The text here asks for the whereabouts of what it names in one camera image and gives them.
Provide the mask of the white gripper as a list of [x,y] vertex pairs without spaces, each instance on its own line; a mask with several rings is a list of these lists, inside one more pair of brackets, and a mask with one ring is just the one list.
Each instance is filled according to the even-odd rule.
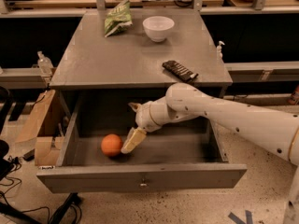
[[161,129],[165,124],[178,123],[195,119],[196,115],[178,112],[170,108],[165,98],[148,101],[144,104],[129,103],[135,112],[135,123],[138,128],[132,128],[121,148],[122,154],[132,152],[146,138],[147,133]]

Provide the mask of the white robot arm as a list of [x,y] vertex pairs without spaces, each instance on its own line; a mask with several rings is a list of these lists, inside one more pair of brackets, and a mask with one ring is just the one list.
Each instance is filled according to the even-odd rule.
[[299,117],[294,114],[215,98],[186,83],[170,86],[156,101],[130,107],[137,126],[128,133],[123,154],[165,124],[204,117],[299,166]]

